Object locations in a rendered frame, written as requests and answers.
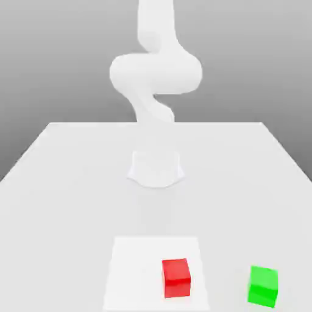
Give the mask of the small red cube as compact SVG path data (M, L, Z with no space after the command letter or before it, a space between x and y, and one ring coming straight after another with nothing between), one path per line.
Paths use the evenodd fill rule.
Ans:
M188 297L191 293L191 274L186 258L162 260L164 297Z

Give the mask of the small green cube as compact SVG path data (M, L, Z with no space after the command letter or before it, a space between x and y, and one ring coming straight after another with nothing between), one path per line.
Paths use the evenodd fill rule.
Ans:
M247 288L247 301L274 308L278 296L278 271L252 265Z

